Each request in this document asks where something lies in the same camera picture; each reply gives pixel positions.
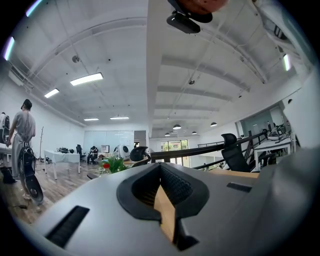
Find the window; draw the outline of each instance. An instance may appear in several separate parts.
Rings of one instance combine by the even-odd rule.
[[[188,140],[169,140],[161,141],[161,151],[177,151],[177,150],[187,150],[189,149]],[[171,158],[170,163],[190,167],[189,156]]]

